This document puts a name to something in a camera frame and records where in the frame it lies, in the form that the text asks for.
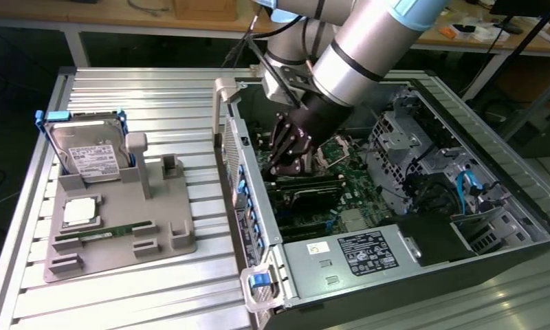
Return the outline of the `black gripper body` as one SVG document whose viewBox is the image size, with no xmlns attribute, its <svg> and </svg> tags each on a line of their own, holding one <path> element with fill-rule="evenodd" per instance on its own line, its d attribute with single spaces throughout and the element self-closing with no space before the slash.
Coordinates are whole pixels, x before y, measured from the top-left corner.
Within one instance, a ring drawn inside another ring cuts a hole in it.
<svg viewBox="0 0 550 330">
<path fill-rule="evenodd" d="M 337 104 L 323 94 L 305 94 L 301 102 L 305 107 L 290 111 L 290 122 L 311 137 L 310 144 L 318 147 L 349 119 L 352 106 Z"/>
</svg>

